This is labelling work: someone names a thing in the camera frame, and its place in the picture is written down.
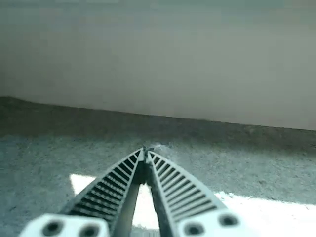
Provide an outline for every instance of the wall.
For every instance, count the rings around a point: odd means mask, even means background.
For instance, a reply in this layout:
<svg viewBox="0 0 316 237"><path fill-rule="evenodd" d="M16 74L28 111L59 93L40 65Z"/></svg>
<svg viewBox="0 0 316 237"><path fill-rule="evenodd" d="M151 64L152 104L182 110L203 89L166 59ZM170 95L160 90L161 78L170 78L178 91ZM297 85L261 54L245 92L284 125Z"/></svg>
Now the wall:
<svg viewBox="0 0 316 237"><path fill-rule="evenodd" d="M316 130L313 2L69 1L2 0L6 94Z"/></svg>

